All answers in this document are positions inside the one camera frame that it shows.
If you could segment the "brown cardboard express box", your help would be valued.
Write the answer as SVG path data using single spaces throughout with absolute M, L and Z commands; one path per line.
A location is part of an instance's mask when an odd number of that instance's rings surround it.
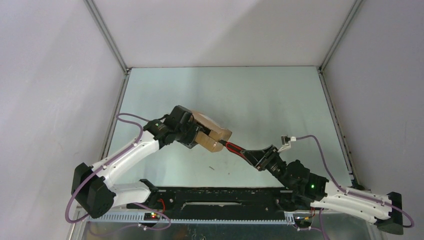
M 220 152 L 224 145 L 220 141 L 228 141 L 232 136 L 232 131 L 220 126 L 210 117 L 198 111 L 192 111 L 194 122 L 202 127 L 194 138 L 194 142 L 204 147 L 211 153 Z

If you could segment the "red black utility knife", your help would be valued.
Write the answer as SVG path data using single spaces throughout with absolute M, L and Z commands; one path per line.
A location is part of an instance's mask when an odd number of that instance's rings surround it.
M 242 153 L 242 151 L 244 151 L 245 149 L 232 143 L 229 141 L 225 141 L 225 140 L 219 140 L 218 141 L 220 144 L 222 144 L 228 151 L 230 151 L 231 153 L 241 157 L 242 159 L 246 160 L 247 158 L 245 157 L 245 155 Z

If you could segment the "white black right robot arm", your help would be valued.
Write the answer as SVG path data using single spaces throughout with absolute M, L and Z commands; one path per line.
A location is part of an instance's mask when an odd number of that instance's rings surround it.
M 312 173 L 299 160 L 286 163 L 273 145 L 261 150 L 237 147 L 236 152 L 252 167 L 268 171 L 288 188 L 292 192 L 291 204 L 297 209 L 309 206 L 337 211 L 365 220 L 389 234 L 404 233 L 402 196 L 397 192 L 373 194 L 338 185 Z

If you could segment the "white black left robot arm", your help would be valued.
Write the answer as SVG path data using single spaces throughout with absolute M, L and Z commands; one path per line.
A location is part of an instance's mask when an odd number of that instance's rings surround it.
M 77 201 L 86 215 L 94 219 L 127 204 L 141 203 L 145 208 L 153 208 L 158 194 L 150 186 L 141 180 L 119 184 L 119 178 L 144 158 L 174 142 L 191 149 L 198 133 L 206 129 L 195 120 L 193 111 L 181 105 L 161 118 L 148 120 L 145 126 L 137 122 L 134 125 L 139 134 L 119 151 L 91 166 L 83 162 L 75 168 L 69 205 Z

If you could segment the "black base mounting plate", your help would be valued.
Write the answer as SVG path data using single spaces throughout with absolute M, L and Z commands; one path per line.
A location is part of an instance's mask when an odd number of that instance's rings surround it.
M 285 187 L 182 187 L 155 186 L 143 205 L 163 210 L 171 218 L 248 216 L 275 219 L 294 211 L 311 211 L 309 203 L 295 198 Z

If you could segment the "aluminium frame post left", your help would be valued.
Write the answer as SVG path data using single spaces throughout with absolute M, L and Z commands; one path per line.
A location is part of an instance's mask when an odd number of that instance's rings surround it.
M 109 27 L 107 23 L 105 22 L 100 9 L 98 8 L 96 2 L 94 0 L 83 0 L 84 4 L 86 5 L 87 10 L 91 14 L 95 24 L 97 25 L 106 45 L 109 47 L 112 55 L 114 56 L 115 60 L 117 61 L 120 69 L 122 70 L 124 75 L 128 75 L 130 68 L 126 64 L 123 55 L 121 54 L 121 51 L 119 50 L 119 47 L 112 36 L 112 33 L 109 30 Z

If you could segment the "aluminium frame post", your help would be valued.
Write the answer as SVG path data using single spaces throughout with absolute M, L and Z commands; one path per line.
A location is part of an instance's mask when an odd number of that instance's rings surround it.
M 105 22 L 100 9 L 98 8 L 96 2 L 94 0 L 83 0 L 84 4 L 86 5 L 87 10 L 91 14 L 95 24 L 97 25 L 106 45 L 109 47 L 112 55 L 114 56 L 115 60 L 117 61 L 120 69 L 122 70 L 124 75 L 128 75 L 130 68 L 126 64 L 123 55 L 121 54 L 121 51 L 119 50 L 119 47 L 112 36 L 112 33 L 109 30 L 109 27 L 107 23 Z
M 328 64 L 330 63 L 334 53 L 336 52 L 337 48 L 339 47 L 340 43 L 342 42 L 344 36 L 346 35 L 349 27 L 351 26 L 352 22 L 354 21 L 354 18 L 360 11 L 361 6 L 363 5 L 365 1 L 364 0 L 355 0 L 350 7 L 345 19 L 342 22 L 341 27 L 339 28 L 334 40 L 332 41 L 330 48 L 324 55 L 324 58 L 320 64 L 320 66 L 317 68 L 320 73 L 323 73 L 325 69 L 327 68 Z

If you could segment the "aluminium frame post right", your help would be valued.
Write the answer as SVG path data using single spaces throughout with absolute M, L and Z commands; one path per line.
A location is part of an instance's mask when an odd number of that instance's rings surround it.
M 345 19 L 342 22 L 341 27 L 339 28 L 334 40 L 332 41 L 330 48 L 324 55 L 324 58 L 320 64 L 320 66 L 317 68 L 320 73 L 323 73 L 325 69 L 327 68 L 328 64 L 330 63 L 334 53 L 336 52 L 337 48 L 339 47 L 340 43 L 342 42 L 344 36 L 346 35 L 349 27 L 351 26 L 352 22 L 354 21 L 354 18 L 360 11 L 361 6 L 363 5 L 365 1 L 364 0 L 355 0 L 350 7 Z

